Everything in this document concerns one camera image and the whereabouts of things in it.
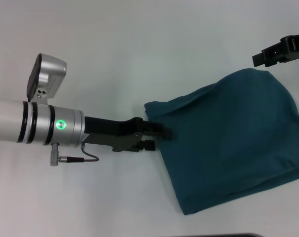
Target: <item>white table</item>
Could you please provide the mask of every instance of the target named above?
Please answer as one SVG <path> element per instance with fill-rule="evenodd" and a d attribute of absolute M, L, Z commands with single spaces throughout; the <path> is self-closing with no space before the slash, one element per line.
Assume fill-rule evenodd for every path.
<path fill-rule="evenodd" d="M 146 102 L 252 67 L 253 55 L 299 34 L 294 0 L 7 2 L 0 3 L 0 97 L 26 100 L 42 52 L 68 63 L 51 104 L 112 120 L 145 118 Z M 299 106 L 299 60 L 269 71 Z M 299 236 L 299 180 L 184 216 L 159 152 L 86 148 L 100 161 L 50 167 L 50 147 L 0 142 L 0 237 Z"/>

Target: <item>green led light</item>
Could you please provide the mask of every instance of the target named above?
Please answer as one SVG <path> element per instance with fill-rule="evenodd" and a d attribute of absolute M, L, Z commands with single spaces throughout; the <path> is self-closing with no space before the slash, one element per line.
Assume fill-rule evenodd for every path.
<path fill-rule="evenodd" d="M 64 120 L 58 120 L 57 123 L 56 123 L 56 127 L 59 130 L 63 130 L 63 129 L 66 128 L 66 122 Z"/>

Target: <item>dark teal cloth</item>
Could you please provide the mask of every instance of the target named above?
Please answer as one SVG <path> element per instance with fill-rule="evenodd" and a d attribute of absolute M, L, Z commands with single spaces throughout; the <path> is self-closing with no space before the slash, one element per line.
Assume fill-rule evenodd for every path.
<path fill-rule="evenodd" d="M 185 215 L 299 179 L 299 113 L 269 72 L 244 69 L 145 108 L 174 132 L 158 143 Z"/>

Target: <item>silver cylinder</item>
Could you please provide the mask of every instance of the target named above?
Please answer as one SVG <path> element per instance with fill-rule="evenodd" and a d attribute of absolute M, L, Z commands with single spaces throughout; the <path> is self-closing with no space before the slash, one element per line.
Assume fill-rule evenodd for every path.
<path fill-rule="evenodd" d="M 77 147 L 84 135 L 82 111 L 0 99 L 0 140 Z"/>
<path fill-rule="evenodd" d="M 0 99 L 0 140 L 16 142 L 21 131 L 23 102 Z"/>

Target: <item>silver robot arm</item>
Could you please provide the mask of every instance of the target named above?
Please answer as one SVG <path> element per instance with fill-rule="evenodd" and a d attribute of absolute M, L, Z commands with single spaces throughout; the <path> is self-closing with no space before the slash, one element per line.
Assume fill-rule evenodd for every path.
<path fill-rule="evenodd" d="M 39 54 L 27 84 L 28 101 L 0 99 L 0 140 L 51 145 L 50 165 L 59 162 L 98 161 L 84 151 L 85 144 L 111 146 L 114 152 L 155 150 L 151 140 L 142 141 L 143 135 L 170 138 L 161 124 L 132 118 L 111 121 L 85 117 L 82 111 L 48 105 L 66 76 L 67 63 L 55 57 Z M 93 159 L 59 157 L 58 146 L 77 147 Z"/>

